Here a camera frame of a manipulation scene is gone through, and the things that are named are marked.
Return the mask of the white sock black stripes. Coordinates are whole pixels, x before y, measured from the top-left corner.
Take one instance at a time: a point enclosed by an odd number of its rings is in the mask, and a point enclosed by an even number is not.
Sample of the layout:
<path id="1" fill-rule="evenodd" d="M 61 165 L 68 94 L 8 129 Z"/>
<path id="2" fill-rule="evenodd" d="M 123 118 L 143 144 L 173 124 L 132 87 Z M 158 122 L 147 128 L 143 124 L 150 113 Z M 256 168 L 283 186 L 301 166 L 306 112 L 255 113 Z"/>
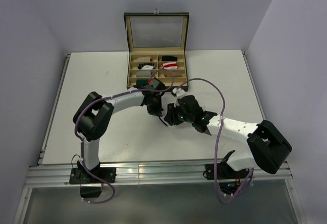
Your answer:
<path id="1" fill-rule="evenodd" d="M 160 120 L 160 122 L 164 125 L 164 126 L 166 126 L 166 127 L 168 127 L 169 125 L 162 119 L 162 117 L 160 117 L 160 116 L 158 116 L 158 118 L 159 118 L 159 120 Z"/>

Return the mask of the brown ribbed sock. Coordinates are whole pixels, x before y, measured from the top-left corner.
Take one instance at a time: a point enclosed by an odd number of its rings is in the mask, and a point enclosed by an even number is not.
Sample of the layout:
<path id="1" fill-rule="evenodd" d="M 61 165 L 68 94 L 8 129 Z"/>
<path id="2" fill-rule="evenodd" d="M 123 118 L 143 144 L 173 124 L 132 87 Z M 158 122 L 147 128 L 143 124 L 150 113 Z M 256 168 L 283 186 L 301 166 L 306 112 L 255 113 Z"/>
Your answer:
<path id="1" fill-rule="evenodd" d="M 170 77 L 174 77 L 174 78 L 184 77 L 184 73 L 180 72 L 180 71 L 170 70 L 169 72 L 165 71 L 164 76 L 168 77 L 168 78 L 170 78 Z"/>

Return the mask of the red white striped sock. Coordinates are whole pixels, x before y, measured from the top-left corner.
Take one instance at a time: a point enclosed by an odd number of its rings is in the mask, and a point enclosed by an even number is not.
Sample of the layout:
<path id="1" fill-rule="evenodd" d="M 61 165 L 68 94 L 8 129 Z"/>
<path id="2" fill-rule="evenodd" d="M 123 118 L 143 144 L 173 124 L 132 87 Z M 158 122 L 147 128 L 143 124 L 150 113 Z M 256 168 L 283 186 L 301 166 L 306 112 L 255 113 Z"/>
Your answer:
<path id="1" fill-rule="evenodd" d="M 172 61 L 172 62 L 163 62 L 161 64 L 161 67 L 163 69 L 167 69 L 167 70 L 176 70 L 176 69 L 178 69 L 177 62 L 174 62 L 174 61 Z"/>

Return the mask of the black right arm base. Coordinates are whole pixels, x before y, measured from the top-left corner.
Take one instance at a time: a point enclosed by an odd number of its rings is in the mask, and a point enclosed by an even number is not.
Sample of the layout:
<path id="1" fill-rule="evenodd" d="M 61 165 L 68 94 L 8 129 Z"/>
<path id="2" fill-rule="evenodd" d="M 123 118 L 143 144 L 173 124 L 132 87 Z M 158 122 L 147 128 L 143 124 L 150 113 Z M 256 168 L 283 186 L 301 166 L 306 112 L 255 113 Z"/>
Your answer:
<path id="1" fill-rule="evenodd" d="M 221 162 L 217 164 L 217 180 L 231 180 L 229 182 L 219 183 L 219 187 L 224 194 L 235 194 L 241 185 L 241 180 L 249 174 L 249 169 L 234 171 L 228 164 L 227 160 L 235 151 L 230 151 Z"/>

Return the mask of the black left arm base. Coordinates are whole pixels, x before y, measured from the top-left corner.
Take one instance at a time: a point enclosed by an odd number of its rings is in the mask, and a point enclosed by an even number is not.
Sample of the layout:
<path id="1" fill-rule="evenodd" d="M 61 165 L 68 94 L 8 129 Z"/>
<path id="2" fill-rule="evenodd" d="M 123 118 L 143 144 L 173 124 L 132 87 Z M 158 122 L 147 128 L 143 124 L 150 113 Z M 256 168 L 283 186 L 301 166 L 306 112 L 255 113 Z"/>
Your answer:
<path id="1" fill-rule="evenodd" d="M 115 167 L 100 167 L 98 169 L 93 169 L 91 171 L 98 178 L 105 180 L 108 183 L 114 183 L 116 177 L 116 168 Z M 80 196 L 83 198 L 97 198 L 99 197 L 104 188 L 104 183 L 97 178 L 94 178 L 89 173 L 85 171 L 82 167 L 73 168 L 71 170 L 71 175 L 69 177 L 68 183 L 70 185 L 79 185 L 80 186 Z"/>

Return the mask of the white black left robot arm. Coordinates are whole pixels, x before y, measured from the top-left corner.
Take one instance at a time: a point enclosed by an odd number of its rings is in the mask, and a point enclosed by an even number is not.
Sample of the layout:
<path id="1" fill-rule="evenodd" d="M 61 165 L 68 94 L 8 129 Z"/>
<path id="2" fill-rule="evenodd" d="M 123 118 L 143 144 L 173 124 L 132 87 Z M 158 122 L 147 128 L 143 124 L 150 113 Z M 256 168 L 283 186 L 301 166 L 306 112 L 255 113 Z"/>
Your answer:
<path id="1" fill-rule="evenodd" d="M 136 85 L 113 96 L 102 97 L 97 92 L 87 95 L 73 117 L 75 135 L 81 139 L 81 177 L 93 183 L 100 176 L 99 143 L 109 125 L 111 116 L 130 107 L 146 106 L 148 114 L 161 117 L 161 97 L 166 86 L 157 78 L 145 85 Z"/>

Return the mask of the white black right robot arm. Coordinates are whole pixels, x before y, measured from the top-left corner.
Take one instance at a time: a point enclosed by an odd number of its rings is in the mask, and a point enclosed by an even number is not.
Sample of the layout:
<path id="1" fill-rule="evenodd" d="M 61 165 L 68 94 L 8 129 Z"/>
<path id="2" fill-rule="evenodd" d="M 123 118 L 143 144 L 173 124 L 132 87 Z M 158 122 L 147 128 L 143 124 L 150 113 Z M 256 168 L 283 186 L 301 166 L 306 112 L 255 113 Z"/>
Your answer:
<path id="1" fill-rule="evenodd" d="M 248 146 L 247 151 L 232 149 L 221 161 L 221 172 L 234 177 L 240 170 L 258 166 L 275 174 L 292 151 L 292 146 L 273 123 L 249 123 L 204 110 L 193 95 L 186 95 L 167 106 L 164 120 L 171 126 L 190 123 L 206 135 L 221 135 Z"/>

